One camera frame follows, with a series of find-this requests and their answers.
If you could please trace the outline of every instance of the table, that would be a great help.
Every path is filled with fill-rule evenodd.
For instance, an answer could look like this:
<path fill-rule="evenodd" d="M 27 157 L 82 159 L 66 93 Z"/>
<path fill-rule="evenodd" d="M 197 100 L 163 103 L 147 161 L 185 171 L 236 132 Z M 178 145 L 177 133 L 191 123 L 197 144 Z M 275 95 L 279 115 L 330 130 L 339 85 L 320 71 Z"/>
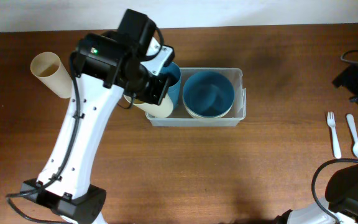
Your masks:
<path fill-rule="evenodd" d="M 30 73 L 37 54 L 68 56 L 89 31 L 0 34 L 0 223 L 27 223 L 6 204 L 37 177 L 55 144 L 68 100 Z M 238 67 L 247 116 L 235 128 L 155 128 L 144 112 L 116 108 L 93 166 L 91 183 L 106 189 L 109 223 L 263 223 L 313 203 L 314 171 L 333 159 L 325 113 L 334 111 L 343 157 L 358 131 L 358 106 L 332 80 L 358 49 L 358 24 L 163 29 L 180 67 Z M 318 195 L 331 175 L 321 173 Z M 16 200 L 29 215 L 59 220 Z"/>

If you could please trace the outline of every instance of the bowl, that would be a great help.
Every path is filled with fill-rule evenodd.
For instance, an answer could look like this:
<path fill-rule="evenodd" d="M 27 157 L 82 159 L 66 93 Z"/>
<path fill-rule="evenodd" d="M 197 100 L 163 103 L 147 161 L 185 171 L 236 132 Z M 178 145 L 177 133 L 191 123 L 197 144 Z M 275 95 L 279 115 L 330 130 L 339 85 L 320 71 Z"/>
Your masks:
<path fill-rule="evenodd" d="M 183 104 L 193 118 L 222 118 L 233 103 L 232 83 L 217 72 L 198 72 L 183 87 Z"/>

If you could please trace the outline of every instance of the white background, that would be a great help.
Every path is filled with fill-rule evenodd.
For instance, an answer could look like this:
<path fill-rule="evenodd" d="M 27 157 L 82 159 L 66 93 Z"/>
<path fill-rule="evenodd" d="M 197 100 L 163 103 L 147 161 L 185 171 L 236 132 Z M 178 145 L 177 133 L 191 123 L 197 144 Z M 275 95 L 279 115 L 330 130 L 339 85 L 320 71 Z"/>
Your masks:
<path fill-rule="evenodd" d="M 358 0 L 0 0 L 0 32 L 116 29 L 127 8 L 162 28 L 358 22 Z"/>

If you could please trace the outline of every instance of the blue cup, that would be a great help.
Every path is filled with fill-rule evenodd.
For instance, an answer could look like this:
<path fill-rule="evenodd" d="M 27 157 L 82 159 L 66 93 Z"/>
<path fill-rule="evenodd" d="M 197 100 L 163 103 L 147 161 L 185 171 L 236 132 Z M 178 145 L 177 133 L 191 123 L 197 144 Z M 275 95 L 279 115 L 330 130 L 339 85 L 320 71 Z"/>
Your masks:
<path fill-rule="evenodd" d="M 186 81 L 183 102 L 194 118 L 221 118 L 233 106 L 234 88 L 217 72 L 198 72 Z"/>
<path fill-rule="evenodd" d="M 172 100 L 173 109 L 178 106 L 178 99 L 180 93 L 180 83 L 181 83 L 181 71 L 178 65 L 171 62 L 167 67 L 162 67 L 160 75 L 168 76 L 171 79 L 170 86 L 168 88 L 168 96 Z"/>

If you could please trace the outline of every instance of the white plastic fork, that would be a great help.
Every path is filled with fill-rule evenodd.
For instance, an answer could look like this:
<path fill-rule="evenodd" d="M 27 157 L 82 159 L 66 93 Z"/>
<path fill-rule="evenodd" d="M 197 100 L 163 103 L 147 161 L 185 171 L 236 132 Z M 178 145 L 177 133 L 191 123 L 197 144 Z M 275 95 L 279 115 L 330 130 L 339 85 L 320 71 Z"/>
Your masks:
<path fill-rule="evenodd" d="M 338 137 L 336 136 L 334 112 L 328 112 L 327 124 L 331 128 L 331 132 L 333 135 L 334 156 L 336 159 L 340 159 L 342 157 L 342 153 L 341 148 L 339 147 Z"/>

